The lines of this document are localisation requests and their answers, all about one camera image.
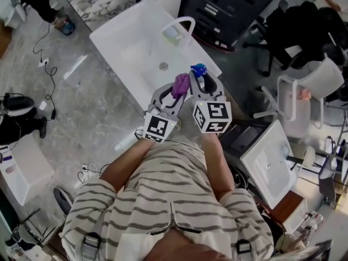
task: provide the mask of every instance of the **white sink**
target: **white sink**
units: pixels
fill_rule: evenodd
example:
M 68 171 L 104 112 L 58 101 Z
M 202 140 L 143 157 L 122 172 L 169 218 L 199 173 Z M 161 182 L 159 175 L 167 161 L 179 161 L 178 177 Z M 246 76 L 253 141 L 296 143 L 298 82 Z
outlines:
M 178 74 L 188 73 L 191 65 L 203 63 L 210 74 L 221 74 L 209 55 L 179 23 L 174 27 L 186 37 L 178 46 L 164 37 L 162 29 L 173 21 L 174 18 L 155 1 L 145 0 L 115 16 L 90 35 L 143 110 L 147 110 L 158 88 L 174 82 Z M 161 63 L 167 64 L 166 70 L 160 69 Z

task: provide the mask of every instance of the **purple cloth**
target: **purple cloth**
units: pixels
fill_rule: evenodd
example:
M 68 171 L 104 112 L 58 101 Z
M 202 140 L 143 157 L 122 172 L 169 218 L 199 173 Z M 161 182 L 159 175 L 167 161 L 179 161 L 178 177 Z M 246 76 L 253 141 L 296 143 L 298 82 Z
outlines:
M 190 78 L 188 73 L 182 73 L 176 76 L 173 83 L 171 94 L 174 99 L 180 98 L 181 95 L 187 93 L 190 88 Z

